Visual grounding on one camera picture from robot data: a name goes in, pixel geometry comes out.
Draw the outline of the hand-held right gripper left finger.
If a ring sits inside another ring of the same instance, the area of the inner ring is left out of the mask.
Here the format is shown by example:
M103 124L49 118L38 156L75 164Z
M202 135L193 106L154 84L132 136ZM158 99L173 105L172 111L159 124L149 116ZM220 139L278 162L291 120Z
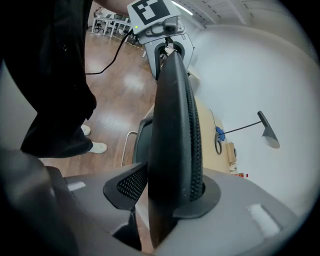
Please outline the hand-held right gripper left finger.
M69 177L52 166L47 171L77 255L143 255L135 205L147 184L147 164Z

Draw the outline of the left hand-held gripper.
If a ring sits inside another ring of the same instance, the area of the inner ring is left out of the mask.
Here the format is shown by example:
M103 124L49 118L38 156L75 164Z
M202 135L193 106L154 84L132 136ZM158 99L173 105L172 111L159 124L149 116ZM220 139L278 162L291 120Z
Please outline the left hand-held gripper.
M144 45L149 67L157 81L161 72L160 55L165 50L164 41L172 37L173 49L178 51L185 68L188 68L194 46L180 21L180 11L170 0L136 0L127 6L133 34Z

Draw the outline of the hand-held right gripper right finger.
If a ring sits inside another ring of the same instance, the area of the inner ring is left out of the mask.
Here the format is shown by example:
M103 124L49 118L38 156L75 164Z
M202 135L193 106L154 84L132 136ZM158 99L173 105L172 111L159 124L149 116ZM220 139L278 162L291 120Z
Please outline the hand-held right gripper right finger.
M218 203L200 218L178 221L155 255L272 255L296 230L298 216L255 183L208 168L203 173L219 186Z

